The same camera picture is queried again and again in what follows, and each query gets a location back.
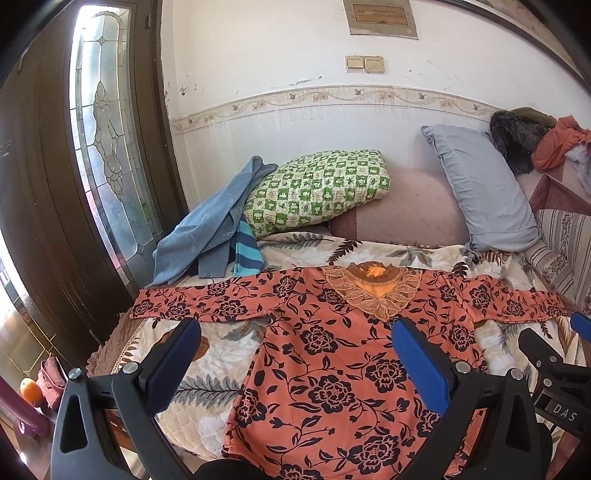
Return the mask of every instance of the blue gripper pad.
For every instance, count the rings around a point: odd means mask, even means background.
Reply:
[[[447,380],[399,320],[392,324],[392,347],[425,406],[442,416],[450,401]]]
[[[151,416],[168,408],[200,343],[201,326],[193,320],[168,349],[146,383],[145,407]]]
[[[582,313],[573,313],[570,318],[570,327],[582,338],[591,342],[591,320]]]

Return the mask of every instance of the striped fabric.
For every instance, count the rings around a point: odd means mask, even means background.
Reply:
[[[591,314],[591,216],[564,210],[535,214],[543,238],[525,252],[549,286]]]
[[[256,244],[250,225],[244,219],[240,219],[236,232],[236,261],[234,263],[233,277],[247,277],[261,273],[265,268],[262,253]]]

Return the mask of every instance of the embroidered collar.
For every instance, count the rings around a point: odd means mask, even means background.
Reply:
[[[334,265],[322,267],[322,271],[330,286],[347,303],[383,322],[406,308],[421,281],[421,272],[408,268],[400,268],[394,278],[383,283],[360,278],[350,270]]]

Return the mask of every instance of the metal screw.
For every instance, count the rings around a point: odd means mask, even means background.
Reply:
[[[458,362],[456,363],[456,370],[461,374],[467,374],[470,372],[470,370],[472,370],[472,367],[466,362]]]
[[[73,368],[68,372],[68,378],[70,380],[78,380],[82,376],[82,370],[78,367]]]
[[[133,374],[137,372],[139,365],[137,362],[129,362],[123,366],[123,373],[124,374]]]
[[[511,376],[516,380],[523,380],[523,372],[518,368],[511,369]]]

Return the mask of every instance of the shirt sleeve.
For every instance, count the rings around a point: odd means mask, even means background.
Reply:
[[[460,291],[463,307],[474,322],[543,322],[567,315],[567,309],[556,293],[514,290],[488,275],[467,279],[450,275],[449,280]]]
[[[303,282],[301,270],[230,278],[196,287],[141,290],[130,317],[235,322],[265,316],[285,303],[297,283]]]

